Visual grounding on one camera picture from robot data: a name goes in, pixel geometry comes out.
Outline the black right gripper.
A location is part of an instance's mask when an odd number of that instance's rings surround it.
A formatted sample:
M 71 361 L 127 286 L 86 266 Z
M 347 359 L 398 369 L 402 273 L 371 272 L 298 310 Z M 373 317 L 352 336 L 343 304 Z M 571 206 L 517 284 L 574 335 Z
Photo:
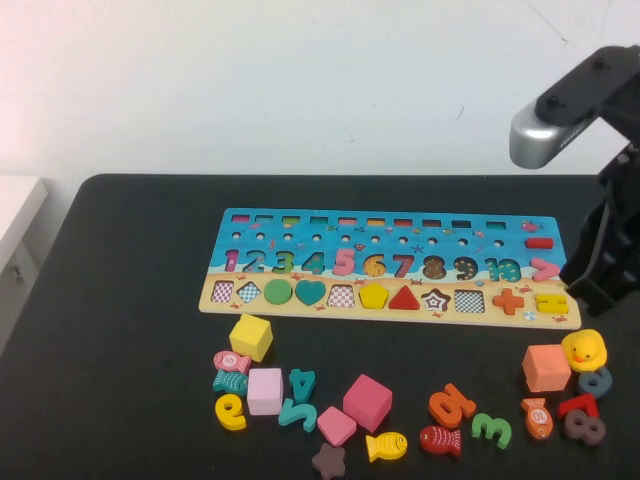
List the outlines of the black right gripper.
M 604 200 L 587 216 L 560 278 L 597 316 L 639 290 L 639 144 L 630 142 L 598 174 Z M 619 228 L 626 234 L 612 234 Z

